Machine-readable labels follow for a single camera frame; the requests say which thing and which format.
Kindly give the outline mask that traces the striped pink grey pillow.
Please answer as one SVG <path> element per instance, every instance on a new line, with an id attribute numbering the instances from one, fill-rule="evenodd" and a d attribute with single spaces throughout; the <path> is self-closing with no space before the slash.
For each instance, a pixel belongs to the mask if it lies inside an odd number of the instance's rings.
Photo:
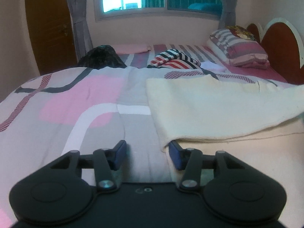
<path id="1" fill-rule="evenodd" d="M 225 64 L 232 67 L 270 67 L 268 54 L 257 40 L 244 40 L 234 36 L 230 30 L 218 29 L 210 34 L 207 47 Z"/>

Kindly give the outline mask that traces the brown wooden door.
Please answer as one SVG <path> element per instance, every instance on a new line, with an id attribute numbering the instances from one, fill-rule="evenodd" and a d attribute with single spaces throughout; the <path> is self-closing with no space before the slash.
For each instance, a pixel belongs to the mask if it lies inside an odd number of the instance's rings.
<path id="1" fill-rule="evenodd" d="M 41 75 L 77 63 L 66 0 L 25 0 L 31 47 Z"/>

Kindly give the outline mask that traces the grey left curtain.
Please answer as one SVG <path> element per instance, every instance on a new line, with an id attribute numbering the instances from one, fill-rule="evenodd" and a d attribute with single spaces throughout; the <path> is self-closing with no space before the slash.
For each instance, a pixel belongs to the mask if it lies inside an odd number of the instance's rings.
<path id="1" fill-rule="evenodd" d="M 72 29 L 76 57 L 80 60 L 93 44 L 87 24 L 87 0 L 66 0 L 72 18 Z"/>

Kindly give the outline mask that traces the red black striped garment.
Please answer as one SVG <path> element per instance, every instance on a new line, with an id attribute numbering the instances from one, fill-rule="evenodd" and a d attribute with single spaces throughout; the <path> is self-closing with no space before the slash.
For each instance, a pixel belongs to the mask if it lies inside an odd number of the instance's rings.
<path id="1" fill-rule="evenodd" d="M 149 64 L 148 68 L 170 68 L 182 70 L 200 69 L 199 60 L 187 56 L 184 52 L 177 49 L 169 49 L 156 55 Z"/>

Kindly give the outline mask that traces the cream knit sweater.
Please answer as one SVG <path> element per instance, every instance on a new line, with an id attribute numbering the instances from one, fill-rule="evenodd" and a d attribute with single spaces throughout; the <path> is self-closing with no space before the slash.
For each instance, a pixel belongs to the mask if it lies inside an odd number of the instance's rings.
<path id="1" fill-rule="evenodd" d="M 146 93 L 162 149 L 175 139 L 234 155 L 285 188 L 280 221 L 303 227 L 303 86 L 206 75 L 148 79 Z"/>

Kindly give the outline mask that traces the grey right curtain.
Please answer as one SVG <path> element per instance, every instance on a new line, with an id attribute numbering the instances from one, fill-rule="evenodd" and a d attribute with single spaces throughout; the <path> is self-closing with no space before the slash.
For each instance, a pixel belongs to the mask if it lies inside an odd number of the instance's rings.
<path id="1" fill-rule="evenodd" d="M 218 28 L 224 29 L 226 26 L 235 26 L 236 23 L 236 6 L 238 0 L 221 0 L 222 13 L 219 20 Z"/>

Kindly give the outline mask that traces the patterned grey pink bedspread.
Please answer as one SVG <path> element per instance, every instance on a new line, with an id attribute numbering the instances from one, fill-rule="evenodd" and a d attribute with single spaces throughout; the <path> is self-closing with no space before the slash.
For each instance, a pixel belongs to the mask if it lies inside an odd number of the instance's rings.
<path id="1" fill-rule="evenodd" d="M 1 227 L 16 217 L 9 204 L 13 185 L 61 155 L 78 150 L 90 154 L 120 140 L 128 143 L 124 166 L 115 172 L 121 182 L 177 182 L 168 149 L 159 141 L 146 96 L 149 78 L 184 79 L 185 94 L 210 86 L 191 79 L 214 77 L 242 84 L 288 84 L 275 77 L 215 73 L 206 70 L 77 67 L 22 84 L 1 102 Z M 200 142 L 205 154 L 224 150 L 280 182 L 287 204 L 280 221 L 303 227 L 303 117 L 240 139 Z"/>

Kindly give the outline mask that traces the red white headboard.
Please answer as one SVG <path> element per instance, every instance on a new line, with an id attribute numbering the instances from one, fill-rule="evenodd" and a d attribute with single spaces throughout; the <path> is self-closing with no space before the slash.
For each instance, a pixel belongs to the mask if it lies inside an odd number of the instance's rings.
<path id="1" fill-rule="evenodd" d="M 264 28 L 250 23 L 247 30 L 264 48 L 275 72 L 290 84 L 303 84 L 303 41 L 292 23 L 277 17 Z"/>

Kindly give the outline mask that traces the colourful cartoon cushion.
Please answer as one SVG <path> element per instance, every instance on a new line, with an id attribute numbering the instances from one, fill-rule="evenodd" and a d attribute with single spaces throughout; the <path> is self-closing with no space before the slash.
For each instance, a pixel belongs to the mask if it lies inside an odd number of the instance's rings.
<path id="1" fill-rule="evenodd" d="M 227 26 L 226 29 L 230 30 L 230 32 L 241 39 L 255 41 L 255 36 L 248 31 L 247 29 L 241 26 Z"/>

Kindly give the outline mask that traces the black crumpled garment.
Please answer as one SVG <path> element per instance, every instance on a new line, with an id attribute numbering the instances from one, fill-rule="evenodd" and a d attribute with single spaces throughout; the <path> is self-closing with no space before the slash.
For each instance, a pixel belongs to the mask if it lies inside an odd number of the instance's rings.
<path id="1" fill-rule="evenodd" d="M 87 67 L 100 70 L 105 67 L 126 68 L 114 48 L 110 45 L 101 45 L 90 50 L 77 63 L 77 67 Z"/>

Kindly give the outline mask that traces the striped pink bed sheet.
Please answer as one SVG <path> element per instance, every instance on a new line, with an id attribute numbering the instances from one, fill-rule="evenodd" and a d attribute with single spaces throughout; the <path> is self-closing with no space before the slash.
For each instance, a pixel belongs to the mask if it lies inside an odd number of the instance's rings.
<path id="1" fill-rule="evenodd" d="M 266 70 L 257 68 L 234 67 L 223 63 L 208 47 L 202 45 L 177 45 L 177 44 L 114 44 L 112 46 L 122 61 L 127 66 L 144 68 L 159 53 L 168 49 L 178 49 L 187 56 L 191 56 L 201 62 L 210 61 L 219 66 L 225 67 L 226 73 L 233 73 L 245 76 L 254 76 L 262 79 L 287 82 L 271 67 Z"/>

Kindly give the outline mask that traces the grey curtain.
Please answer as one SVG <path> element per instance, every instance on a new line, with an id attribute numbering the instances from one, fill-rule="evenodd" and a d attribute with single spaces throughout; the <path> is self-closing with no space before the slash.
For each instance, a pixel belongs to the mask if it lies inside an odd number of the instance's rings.
<path id="1" fill-rule="evenodd" d="M 80 60 L 93 44 L 87 24 L 87 0 L 66 0 L 72 18 L 72 29 L 76 57 Z"/>
<path id="2" fill-rule="evenodd" d="M 238 0 L 221 0 L 222 13 L 219 20 L 218 28 L 224 29 L 226 26 L 235 26 L 236 23 L 236 6 Z"/>

